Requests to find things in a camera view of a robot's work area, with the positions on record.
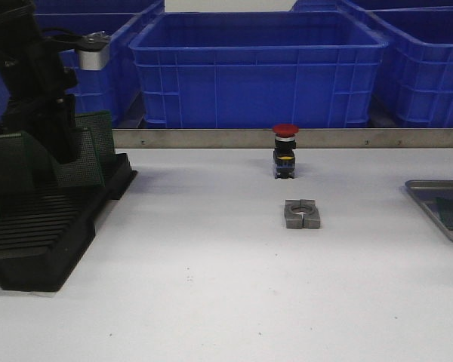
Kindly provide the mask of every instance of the red button cap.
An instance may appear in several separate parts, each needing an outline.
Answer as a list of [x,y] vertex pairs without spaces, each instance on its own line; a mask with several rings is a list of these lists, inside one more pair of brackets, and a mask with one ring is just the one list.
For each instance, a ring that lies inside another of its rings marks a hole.
[[273,129],[279,137],[293,137],[298,131],[299,127],[294,124],[277,124]]

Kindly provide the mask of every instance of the metal tray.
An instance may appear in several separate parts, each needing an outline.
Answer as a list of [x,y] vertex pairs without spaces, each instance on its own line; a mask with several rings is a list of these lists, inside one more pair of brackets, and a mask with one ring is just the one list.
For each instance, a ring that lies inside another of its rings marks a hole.
[[446,228],[439,218],[436,198],[453,200],[453,181],[412,180],[408,181],[406,188],[410,196],[428,214],[441,231],[453,241],[453,231]]

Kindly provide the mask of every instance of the white table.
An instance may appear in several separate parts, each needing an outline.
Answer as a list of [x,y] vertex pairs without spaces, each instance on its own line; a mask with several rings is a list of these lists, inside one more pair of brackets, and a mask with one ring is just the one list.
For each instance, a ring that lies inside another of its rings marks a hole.
[[[453,362],[453,243],[403,189],[453,149],[128,150],[59,293],[0,290],[1,361]],[[320,230],[285,228],[315,199]]]

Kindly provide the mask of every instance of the blue storage bin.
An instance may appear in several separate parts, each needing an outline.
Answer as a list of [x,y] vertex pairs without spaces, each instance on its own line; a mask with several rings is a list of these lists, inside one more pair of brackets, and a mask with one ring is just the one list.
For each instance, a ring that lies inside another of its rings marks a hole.
[[387,46],[338,12],[163,14],[130,44],[149,127],[364,127]]
[[336,11],[337,0],[297,0],[291,11]]
[[37,14],[135,14],[146,10],[156,0],[34,0],[34,3]]
[[[64,65],[75,70],[79,84],[68,90],[76,96],[76,113],[111,111],[116,126],[140,93],[140,83],[129,42],[158,14],[164,11],[163,1],[151,5],[139,15],[133,14],[38,14],[41,28],[62,27],[78,34],[106,31],[112,35],[110,61],[100,71],[79,68],[75,51],[60,54]],[[0,116],[6,108],[8,92],[0,79]]]
[[339,0],[338,6],[356,19],[368,22],[367,11],[453,9],[453,0]]
[[390,41],[375,96],[403,127],[453,127],[453,11],[379,11]]

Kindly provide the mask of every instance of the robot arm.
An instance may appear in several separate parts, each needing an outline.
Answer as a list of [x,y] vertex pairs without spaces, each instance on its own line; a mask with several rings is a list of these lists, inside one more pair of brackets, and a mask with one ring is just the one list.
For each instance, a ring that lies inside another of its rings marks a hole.
[[44,37],[34,11],[31,0],[0,0],[0,74],[11,95],[2,116],[3,131],[24,130],[57,161],[67,163],[79,156],[72,137],[75,97],[66,94],[77,79],[63,66],[59,53],[76,49],[80,54],[102,54],[109,38],[70,32]]

